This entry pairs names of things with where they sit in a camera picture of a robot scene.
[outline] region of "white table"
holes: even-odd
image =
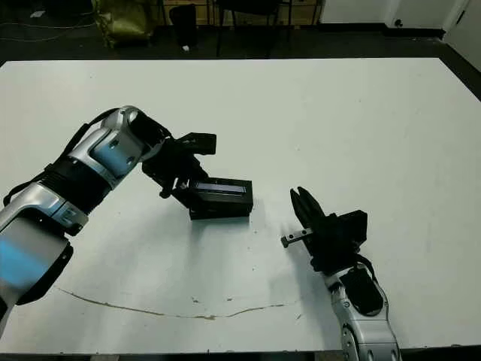
[[[136,169],[73,239],[55,287],[14,309],[0,352],[340,349],[304,246],[280,243],[299,228],[297,185],[326,212],[369,214],[362,253],[402,348],[481,343],[481,104],[441,61],[9,62],[2,193],[127,104],[175,135],[216,133],[202,165],[253,181],[250,219],[191,222]]]

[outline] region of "wall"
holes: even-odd
[[[448,30],[461,13],[466,0],[388,0],[385,23],[395,27],[401,19],[404,28]]]
[[[445,37],[446,43],[481,71],[481,2],[471,0],[459,24]]]
[[[323,23],[383,23],[391,0],[325,0]]]

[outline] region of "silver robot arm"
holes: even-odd
[[[284,247],[304,241],[311,265],[321,272],[341,327],[346,361],[400,361],[388,320],[388,299],[371,262],[358,254],[366,240],[368,215],[363,211],[325,216],[305,189],[291,190],[294,211],[304,229],[281,238]]]
[[[0,336],[13,306],[41,298],[62,273],[73,253],[65,234],[76,235],[139,162],[163,198],[176,191],[176,179],[207,177],[193,156],[202,150],[184,146],[189,135],[181,139],[135,107],[111,109],[83,124],[53,164],[12,189],[0,211]]]

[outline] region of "cable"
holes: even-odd
[[[19,39],[19,38],[0,38],[0,41],[3,40],[3,41],[17,41],[17,42],[20,42],[20,43],[38,43],[38,42],[42,42],[42,41],[56,40],[58,38],[61,38],[63,35],[67,34],[68,32],[71,32],[74,29],[79,29],[80,27],[87,27],[87,26],[81,26],[80,25],[82,23],[82,21],[83,21],[83,19],[80,19],[79,22],[76,25],[74,25],[72,27],[69,27],[67,30],[65,30],[61,34],[52,36],[50,38],[32,39],[32,40],[30,40],[30,39]]]
[[[80,26],[48,26],[48,25],[33,25],[33,24],[24,24],[24,23],[0,23],[0,26],[28,26],[29,28],[41,28],[41,29],[81,29],[81,28],[88,28],[89,26],[94,25],[95,23],[91,23],[88,25],[80,25]]]
[[[96,123],[99,123],[109,115],[111,115],[114,111],[116,111],[118,108],[113,108],[109,109],[108,111],[104,111],[102,114],[99,114],[97,117],[94,118],[90,123],[84,123],[74,134],[72,139],[68,141],[67,146],[65,149],[62,151],[60,154],[59,158],[55,162],[58,162],[62,157],[67,156],[74,148],[75,146],[80,142],[82,137],[87,133],[89,128],[93,126]],[[18,192],[21,192],[24,190],[26,187],[28,187],[31,183],[39,181],[51,168],[52,164],[49,164],[45,167],[45,169],[35,177],[33,177],[31,180],[25,183],[21,183],[18,186],[15,186],[4,198],[3,198],[3,205],[7,207],[8,204],[10,204],[11,199],[13,196],[15,196]]]

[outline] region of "black rectangular object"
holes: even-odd
[[[253,182],[250,180],[208,178],[191,181],[189,191],[199,200],[191,207],[191,220],[248,217],[253,209]]]

